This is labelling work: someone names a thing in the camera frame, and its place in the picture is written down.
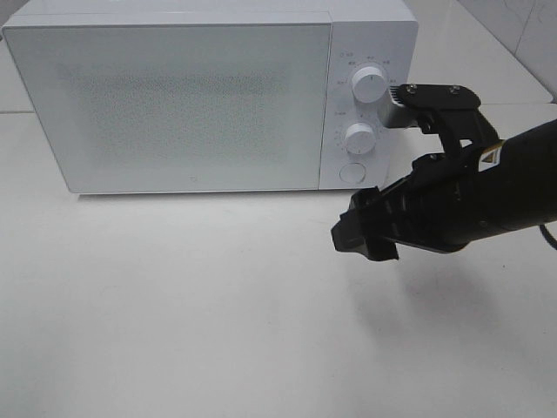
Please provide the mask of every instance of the power dial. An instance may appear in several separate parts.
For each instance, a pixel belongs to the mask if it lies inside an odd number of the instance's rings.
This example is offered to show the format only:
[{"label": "power dial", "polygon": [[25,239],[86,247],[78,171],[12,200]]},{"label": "power dial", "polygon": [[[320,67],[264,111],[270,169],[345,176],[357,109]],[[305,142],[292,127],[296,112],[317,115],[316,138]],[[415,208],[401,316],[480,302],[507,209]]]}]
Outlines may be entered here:
[{"label": "power dial", "polygon": [[360,68],[352,76],[354,97],[362,103],[373,103],[379,100],[388,85],[385,72],[375,64]]},{"label": "power dial", "polygon": [[367,154],[376,143],[375,132],[368,124],[354,124],[346,130],[344,147],[351,154]]}]

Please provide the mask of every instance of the microwave window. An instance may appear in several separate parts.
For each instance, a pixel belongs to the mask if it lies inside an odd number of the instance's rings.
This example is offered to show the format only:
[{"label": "microwave window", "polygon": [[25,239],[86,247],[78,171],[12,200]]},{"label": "microwave window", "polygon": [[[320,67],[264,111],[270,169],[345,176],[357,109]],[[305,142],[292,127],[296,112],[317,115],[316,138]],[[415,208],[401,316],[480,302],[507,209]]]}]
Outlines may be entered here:
[{"label": "microwave window", "polygon": [[179,192],[317,188],[329,37],[328,24],[107,27],[10,42],[70,189]]}]

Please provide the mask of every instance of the white microwave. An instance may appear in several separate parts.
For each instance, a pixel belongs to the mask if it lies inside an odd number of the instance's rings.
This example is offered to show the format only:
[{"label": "white microwave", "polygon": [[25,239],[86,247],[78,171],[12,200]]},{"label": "white microwave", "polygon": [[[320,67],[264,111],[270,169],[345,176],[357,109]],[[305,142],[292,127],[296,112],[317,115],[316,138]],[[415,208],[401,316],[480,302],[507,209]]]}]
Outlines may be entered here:
[{"label": "white microwave", "polygon": [[3,27],[76,193],[382,185],[401,0],[30,0]]}]

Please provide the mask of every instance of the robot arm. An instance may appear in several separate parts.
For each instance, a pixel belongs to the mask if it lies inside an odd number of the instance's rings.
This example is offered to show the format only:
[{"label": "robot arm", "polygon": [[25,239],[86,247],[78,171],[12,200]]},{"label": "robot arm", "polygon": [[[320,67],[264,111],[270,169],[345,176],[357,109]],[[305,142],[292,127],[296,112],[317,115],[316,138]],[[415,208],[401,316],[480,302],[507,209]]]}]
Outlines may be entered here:
[{"label": "robot arm", "polygon": [[335,248],[375,261],[397,259],[397,243],[452,253],[557,220],[557,119],[501,141],[479,107],[472,91],[456,85],[391,88],[381,122],[438,134],[444,152],[416,159],[407,177],[384,190],[356,192],[332,229]]}]

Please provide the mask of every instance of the cable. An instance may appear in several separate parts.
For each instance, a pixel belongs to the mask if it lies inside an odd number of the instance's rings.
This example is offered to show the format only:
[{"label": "cable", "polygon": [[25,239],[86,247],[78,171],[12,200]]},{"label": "cable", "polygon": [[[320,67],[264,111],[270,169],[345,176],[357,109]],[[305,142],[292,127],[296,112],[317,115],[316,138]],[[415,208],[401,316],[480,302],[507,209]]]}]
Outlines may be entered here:
[{"label": "cable", "polygon": [[540,225],[540,231],[547,243],[557,250],[557,239],[547,230],[547,227],[545,225]]}]

